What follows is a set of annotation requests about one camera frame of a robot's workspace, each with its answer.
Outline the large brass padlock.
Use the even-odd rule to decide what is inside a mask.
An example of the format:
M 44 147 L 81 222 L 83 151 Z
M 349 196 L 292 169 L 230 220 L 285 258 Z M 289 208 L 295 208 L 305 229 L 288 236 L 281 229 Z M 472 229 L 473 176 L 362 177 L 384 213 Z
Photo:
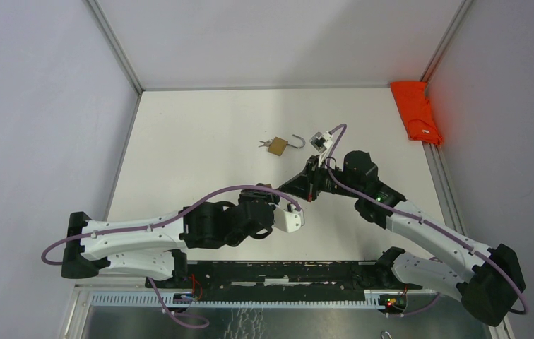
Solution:
M 296 134 L 292 134 L 292 137 L 298 140 L 298 143 L 291 143 L 285 139 L 275 137 L 269 140 L 272 140 L 271 146 L 267 148 L 267 152 L 276 155 L 281 156 L 288 148 L 294 148 L 294 149 L 302 149 L 306 145 L 306 140 L 298 136 Z

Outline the silver keys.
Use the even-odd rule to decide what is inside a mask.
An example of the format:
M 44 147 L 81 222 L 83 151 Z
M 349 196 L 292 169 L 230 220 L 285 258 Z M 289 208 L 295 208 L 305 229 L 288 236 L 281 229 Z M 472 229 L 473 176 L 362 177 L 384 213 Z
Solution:
M 272 143 L 272 140 L 267 140 L 267 141 L 260 141 L 260 145 L 259 147 L 266 147 L 266 148 L 269 148 L 271 146 L 271 143 Z

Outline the small brass padlock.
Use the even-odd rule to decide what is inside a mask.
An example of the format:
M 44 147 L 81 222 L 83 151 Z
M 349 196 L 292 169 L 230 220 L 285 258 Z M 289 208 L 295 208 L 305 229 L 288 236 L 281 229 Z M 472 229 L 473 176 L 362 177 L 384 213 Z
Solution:
M 273 187 L 271 186 L 271 184 L 262 184 L 262 183 L 258 183 L 257 184 L 258 187 L 263 187 L 263 188 L 267 188 L 269 190 L 272 190 Z

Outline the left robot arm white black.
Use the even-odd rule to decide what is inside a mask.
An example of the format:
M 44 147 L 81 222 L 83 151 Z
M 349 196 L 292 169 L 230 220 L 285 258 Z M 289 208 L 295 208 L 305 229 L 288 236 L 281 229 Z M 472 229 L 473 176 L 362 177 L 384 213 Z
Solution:
M 107 222 L 74 212 L 65 239 L 57 243 L 64 246 L 61 276 L 76 280 L 125 273 L 182 287 L 189 280 L 188 250 L 236 247 L 273 231 L 281 196 L 268 186 L 239 191 L 235 203 L 205 198 L 146 220 Z

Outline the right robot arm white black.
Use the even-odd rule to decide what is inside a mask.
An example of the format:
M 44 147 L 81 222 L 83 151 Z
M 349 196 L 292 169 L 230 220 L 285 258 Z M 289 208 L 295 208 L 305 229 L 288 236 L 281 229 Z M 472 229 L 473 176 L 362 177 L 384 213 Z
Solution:
M 498 326 L 517 310 L 526 288 L 516 252 L 505 244 L 492 248 L 457 233 L 424 213 L 403 194 L 379 179 L 369 153 L 352 151 L 342 167 L 330 167 L 311 156 L 304 169 L 282 184 L 280 191 L 315 201 L 330 193 L 355 198 L 355 210 L 367 222 L 414 242 L 436 261 L 390 249 L 376 267 L 380 286 L 419 285 L 459 301 L 466 311 L 488 326 Z

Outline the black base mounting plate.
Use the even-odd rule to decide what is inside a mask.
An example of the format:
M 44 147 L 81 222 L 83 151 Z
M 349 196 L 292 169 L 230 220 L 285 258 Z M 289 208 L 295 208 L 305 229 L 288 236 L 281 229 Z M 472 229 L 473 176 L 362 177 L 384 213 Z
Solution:
M 416 290 L 376 261 L 190 261 L 184 275 L 155 282 L 202 302 L 362 301 L 366 290 Z

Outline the orange folded cloth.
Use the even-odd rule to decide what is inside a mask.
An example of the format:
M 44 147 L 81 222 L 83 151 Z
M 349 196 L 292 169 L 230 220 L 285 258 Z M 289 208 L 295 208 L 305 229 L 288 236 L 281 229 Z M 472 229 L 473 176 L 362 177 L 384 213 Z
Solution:
M 408 138 L 440 146 L 444 138 L 439 133 L 425 94 L 427 82 L 394 81 L 390 88 Z

